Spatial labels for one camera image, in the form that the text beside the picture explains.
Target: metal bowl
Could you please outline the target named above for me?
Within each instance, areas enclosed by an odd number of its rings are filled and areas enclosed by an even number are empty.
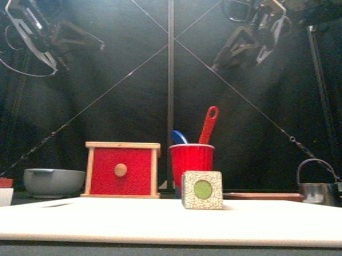
[[[25,169],[24,186],[35,198],[61,198],[80,193],[85,172],[64,169]]]

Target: black curtain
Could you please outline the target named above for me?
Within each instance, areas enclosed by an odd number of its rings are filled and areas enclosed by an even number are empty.
[[[224,189],[295,191],[296,167],[307,156],[287,135],[331,161],[307,31],[283,37],[260,65],[222,70],[218,76],[208,67],[236,28],[218,2],[175,1],[173,128],[198,142],[207,109],[216,105],[220,114],[211,144]],[[21,76],[1,66],[1,170],[63,127],[10,169],[17,189],[25,168],[85,171],[85,141],[160,143],[161,184],[169,170],[168,1],[60,3],[63,16],[100,38],[105,48],[75,51],[69,71],[55,77]],[[326,26],[319,42],[334,125],[340,128],[340,20]],[[1,56],[27,72],[48,73],[25,50],[5,49]],[[324,171],[314,176],[319,181],[330,179]]]

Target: white table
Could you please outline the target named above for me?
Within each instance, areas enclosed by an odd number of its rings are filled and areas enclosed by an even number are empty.
[[[340,218],[290,201],[188,210],[177,199],[72,198],[0,207],[0,240],[342,248]]]

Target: red utensil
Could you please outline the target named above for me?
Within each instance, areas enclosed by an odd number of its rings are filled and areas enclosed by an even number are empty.
[[[219,115],[219,108],[216,106],[211,106],[208,108],[208,112],[204,120],[203,130],[199,137],[199,144],[208,144],[212,129],[218,119],[218,115]]]

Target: red plastic cup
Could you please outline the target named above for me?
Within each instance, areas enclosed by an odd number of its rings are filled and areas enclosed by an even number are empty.
[[[169,147],[175,186],[181,191],[185,171],[211,171],[214,147],[207,144],[176,144]]]

